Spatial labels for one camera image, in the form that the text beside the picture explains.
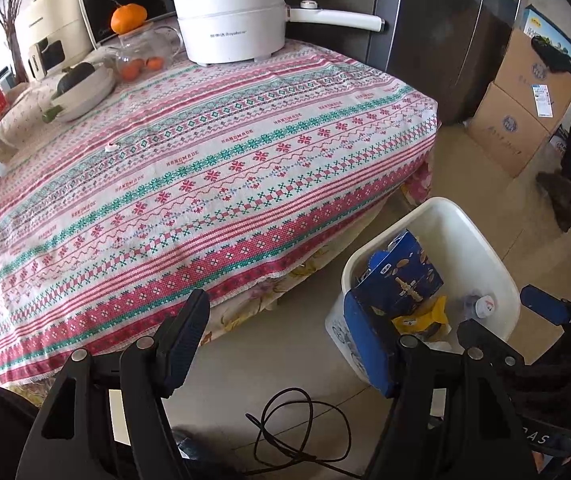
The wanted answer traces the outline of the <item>white electric cooking pot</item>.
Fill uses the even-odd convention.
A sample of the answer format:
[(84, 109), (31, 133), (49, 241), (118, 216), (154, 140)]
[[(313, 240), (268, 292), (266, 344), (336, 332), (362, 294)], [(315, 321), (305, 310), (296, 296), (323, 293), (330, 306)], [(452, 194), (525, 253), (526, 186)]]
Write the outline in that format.
[(322, 24), (381, 32), (377, 15), (319, 8), (314, 0), (172, 0), (191, 62), (201, 66), (264, 60), (281, 50), (289, 23)]

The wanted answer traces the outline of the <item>blue almond snack box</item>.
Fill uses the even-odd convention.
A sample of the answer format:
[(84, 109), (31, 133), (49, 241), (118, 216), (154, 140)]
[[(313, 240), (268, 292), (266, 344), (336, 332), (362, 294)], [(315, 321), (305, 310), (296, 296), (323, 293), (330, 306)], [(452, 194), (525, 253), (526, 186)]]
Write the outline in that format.
[(408, 230), (373, 252), (351, 293), (363, 307), (397, 318), (412, 314), (444, 285), (419, 240)]

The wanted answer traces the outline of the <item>stacked white plates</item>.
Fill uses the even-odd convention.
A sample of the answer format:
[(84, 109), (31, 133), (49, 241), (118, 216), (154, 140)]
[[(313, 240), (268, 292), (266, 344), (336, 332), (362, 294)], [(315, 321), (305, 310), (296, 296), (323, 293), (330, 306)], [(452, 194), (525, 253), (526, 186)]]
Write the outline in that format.
[(107, 99), (116, 84), (114, 70), (103, 64), (67, 92), (51, 100), (48, 114), (58, 122), (72, 122)]

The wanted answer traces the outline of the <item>yellow wrapper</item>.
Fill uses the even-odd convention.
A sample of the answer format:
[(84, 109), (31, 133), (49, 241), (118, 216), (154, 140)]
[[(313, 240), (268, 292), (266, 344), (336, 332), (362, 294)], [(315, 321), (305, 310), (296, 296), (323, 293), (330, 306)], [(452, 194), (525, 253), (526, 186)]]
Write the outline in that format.
[(447, 297), (437, 296), (424, 301), (412, 314), (400, 315), (392, 323), (400, 335), (413, 335), (423, 341), (448, 334), (449, 319), (446, 313)]

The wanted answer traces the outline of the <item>large orange fruit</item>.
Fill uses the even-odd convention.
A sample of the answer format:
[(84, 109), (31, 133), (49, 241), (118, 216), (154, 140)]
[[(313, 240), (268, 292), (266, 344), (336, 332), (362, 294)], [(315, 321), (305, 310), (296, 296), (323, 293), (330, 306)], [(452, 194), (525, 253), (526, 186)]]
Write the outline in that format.
[(112, 0), (116, 9), (112, 13), (110, 27), (116, 35), (125, 35), (132, 32), (147, 21), (148, 12), (138, 3), (121, 4)]

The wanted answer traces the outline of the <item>dark green avocado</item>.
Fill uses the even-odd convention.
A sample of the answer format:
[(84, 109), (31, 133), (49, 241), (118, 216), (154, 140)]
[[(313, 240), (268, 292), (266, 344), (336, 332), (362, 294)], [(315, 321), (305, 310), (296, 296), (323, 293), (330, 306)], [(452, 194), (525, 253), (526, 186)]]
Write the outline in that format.
[(81, 62), (68, 70), (65, 75), (59, 80), (57, 86), (57, 93), (59, 96), (70, 91), (77, 86), (80, 82), (85, 80), (91, 74), (95, 73), (96, 68), (92, 63)]

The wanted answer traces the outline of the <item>lower cardboard box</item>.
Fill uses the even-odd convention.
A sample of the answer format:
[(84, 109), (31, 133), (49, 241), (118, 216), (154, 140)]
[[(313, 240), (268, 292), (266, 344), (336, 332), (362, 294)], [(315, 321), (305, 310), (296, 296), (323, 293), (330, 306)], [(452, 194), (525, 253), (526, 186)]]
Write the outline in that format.
[(546, 128), (493, 82), (468, 121), (467, 132), (513, 178), (549, 139)]

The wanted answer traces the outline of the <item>white trash bin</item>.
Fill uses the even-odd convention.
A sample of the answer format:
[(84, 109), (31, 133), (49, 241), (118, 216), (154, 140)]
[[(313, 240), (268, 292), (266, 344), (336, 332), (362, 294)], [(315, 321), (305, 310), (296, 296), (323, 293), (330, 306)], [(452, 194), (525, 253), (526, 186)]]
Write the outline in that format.
[(517, 285), (491, 244), (465, 212), (451, 200), (432, 197), (351, 254), (342, 271), (341, 292), (325, 318), (325, 330), (347, 364), (362, 381), (368, 380), (363, 360), (349, 334), (343, 314), (343, 298), (368, 266), (368, 259), (384, 249), (399, 232), (418, 238), (444, 280), (439, 290), (458, 301), (471, 292), (494, 297), (497, 311), (483, 321), (500, 339), (510, 339), (521, 312)]

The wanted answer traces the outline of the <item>brown cardboard box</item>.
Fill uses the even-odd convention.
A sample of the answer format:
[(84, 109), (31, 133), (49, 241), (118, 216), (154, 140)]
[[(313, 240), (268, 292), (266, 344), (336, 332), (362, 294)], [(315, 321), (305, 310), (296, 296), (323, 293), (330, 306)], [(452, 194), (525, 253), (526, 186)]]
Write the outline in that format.
[(531, 40), (517, 29), (511, 32), (494, 84), (553, 133), (571, 104), (571, 74), (552, 73)]

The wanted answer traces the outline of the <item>dark grey refrigerator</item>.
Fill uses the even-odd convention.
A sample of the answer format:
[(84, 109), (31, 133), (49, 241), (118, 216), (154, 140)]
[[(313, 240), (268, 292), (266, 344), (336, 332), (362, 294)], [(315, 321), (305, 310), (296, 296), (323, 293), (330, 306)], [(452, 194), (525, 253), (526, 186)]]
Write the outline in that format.
[[(297, 6), (304, 0), (287, 0)], [(520, 0), (314, 0), (375, 14), (382, 32), (294, 23), (287, 36), (389, 73), (435, 99), (444, 124), (472, 117), (506, 52)]]

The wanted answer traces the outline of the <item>white plastic bottle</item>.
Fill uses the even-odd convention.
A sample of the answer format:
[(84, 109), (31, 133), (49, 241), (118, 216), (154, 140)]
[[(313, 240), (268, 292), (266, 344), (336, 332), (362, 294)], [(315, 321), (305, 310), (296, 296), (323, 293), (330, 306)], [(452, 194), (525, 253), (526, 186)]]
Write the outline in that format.
[(465, 320), (483, 321), (494, 315), (497, 302), (491, 294), (470, 294), (462, 300), (462, 312)]

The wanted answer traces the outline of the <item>white dotted cloth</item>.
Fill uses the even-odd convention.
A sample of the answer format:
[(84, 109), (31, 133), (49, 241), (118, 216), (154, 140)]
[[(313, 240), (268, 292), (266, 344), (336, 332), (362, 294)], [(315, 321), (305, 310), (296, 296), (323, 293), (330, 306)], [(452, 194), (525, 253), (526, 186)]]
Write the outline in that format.
[(8, 165), (45, 125), (43, 114), (51, 108), (60, 76), (22, 82), (9, 90), (10, 108), (0, 120), (0, 163)]

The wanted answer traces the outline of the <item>patterned red green tablecloth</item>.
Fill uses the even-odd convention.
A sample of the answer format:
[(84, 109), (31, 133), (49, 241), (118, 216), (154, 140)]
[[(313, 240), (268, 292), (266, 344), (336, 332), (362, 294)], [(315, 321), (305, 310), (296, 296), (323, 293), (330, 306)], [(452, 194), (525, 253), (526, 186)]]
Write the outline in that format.
[(0, 381), (28, 384), (85, 347), (151, 333), (189, 292), (194, 196), (292, 153), (432, 151), (437, 104), (347, 56), (290, 40), (262, 62), (181, 58), (45, 124), (0, 180)]

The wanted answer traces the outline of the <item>dried branch decoration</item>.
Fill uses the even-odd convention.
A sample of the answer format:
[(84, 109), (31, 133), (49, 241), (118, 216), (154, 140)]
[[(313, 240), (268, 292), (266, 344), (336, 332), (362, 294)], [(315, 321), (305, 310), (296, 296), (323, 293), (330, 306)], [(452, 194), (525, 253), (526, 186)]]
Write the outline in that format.
[(16, 82), (28, 82), (28, 74), (23, 65), (16, 19), (19, 16), (23, 0), (0, 0), (0, 26), (6, 36), (6, 43), (11, 55), (12, 71)]

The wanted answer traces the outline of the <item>white kitchen appliance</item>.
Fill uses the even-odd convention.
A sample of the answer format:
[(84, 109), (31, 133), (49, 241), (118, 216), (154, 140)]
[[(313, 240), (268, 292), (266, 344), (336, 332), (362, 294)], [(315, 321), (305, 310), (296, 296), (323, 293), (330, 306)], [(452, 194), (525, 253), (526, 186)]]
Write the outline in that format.
[(20, 33), (29, 80), (42, 80), (83, 61), (92, 50), (78, 0), (33, 0)]

